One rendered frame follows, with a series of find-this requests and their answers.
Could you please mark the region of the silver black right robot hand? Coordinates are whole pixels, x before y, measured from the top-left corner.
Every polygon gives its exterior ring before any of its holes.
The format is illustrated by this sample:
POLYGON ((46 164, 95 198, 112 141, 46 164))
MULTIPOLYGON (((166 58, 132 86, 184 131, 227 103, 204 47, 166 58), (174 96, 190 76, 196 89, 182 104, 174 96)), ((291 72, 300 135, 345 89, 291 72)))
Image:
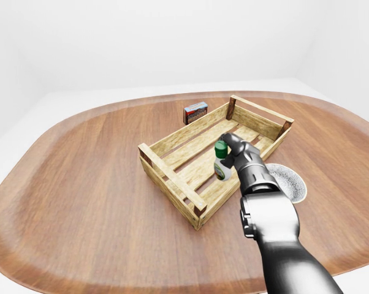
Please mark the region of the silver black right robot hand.
POLYGON ((224 141, 231 148, 230 153, 222 160, 222 164, 227 168, 235 167, 242 196, 281 190, 256 147, 238 135, 228 132, 222 134, 219 140, 224 141))

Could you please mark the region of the salad dressing bottle green cap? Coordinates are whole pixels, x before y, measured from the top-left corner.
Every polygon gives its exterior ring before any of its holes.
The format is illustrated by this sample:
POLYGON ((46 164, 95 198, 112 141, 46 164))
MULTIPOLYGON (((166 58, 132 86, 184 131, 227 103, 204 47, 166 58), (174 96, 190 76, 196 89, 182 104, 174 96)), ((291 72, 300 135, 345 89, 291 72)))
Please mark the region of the salad dressing bottle green cap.
POLYGON ((215 175, 220 181, 227 181, 231 177, 231 169, 224 166, 221 161, 228 155, 228 145, 218 140, 215 143, 215 155, 216 159, 214 162, 215 175))

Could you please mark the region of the wooden slat tray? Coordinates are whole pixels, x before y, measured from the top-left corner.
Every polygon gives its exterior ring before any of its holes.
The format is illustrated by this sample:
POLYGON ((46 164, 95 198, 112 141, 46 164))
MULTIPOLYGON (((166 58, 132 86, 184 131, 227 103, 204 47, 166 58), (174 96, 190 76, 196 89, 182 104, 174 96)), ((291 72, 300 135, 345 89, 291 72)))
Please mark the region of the wooden slat tray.
POLYGON ((214 176, 213 144, 233 131, 254 143, 266 160, 283 142, 294 119, 231 96, 226 104, 158 142, 139 145, 144 171, 177 210, 199 230, 239 188, 236 172, 227 181, 214 176))

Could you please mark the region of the patterned white bowl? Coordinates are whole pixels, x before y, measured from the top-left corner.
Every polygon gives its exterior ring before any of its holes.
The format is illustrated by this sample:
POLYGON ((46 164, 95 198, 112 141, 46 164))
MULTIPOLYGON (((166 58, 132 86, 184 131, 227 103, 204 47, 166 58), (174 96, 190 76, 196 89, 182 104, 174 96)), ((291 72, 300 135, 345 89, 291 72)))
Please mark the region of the patterned white bowl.
POLYGON ((265 164, 276 179, 281 190, 292 203, 300 203, 306 198, 307 187, 302 177, 291 168, 281 164, 265 164))

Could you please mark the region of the small printed food box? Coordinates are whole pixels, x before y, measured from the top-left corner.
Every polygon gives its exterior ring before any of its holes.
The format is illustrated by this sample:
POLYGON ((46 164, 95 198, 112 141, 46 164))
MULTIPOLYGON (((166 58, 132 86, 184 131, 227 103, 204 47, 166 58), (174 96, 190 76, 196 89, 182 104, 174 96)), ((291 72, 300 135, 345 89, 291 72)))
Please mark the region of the small printed food box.
POLYGON ((199 102, 183 109, 183 122, 187 125, 207 114, 208 104, 199 102))

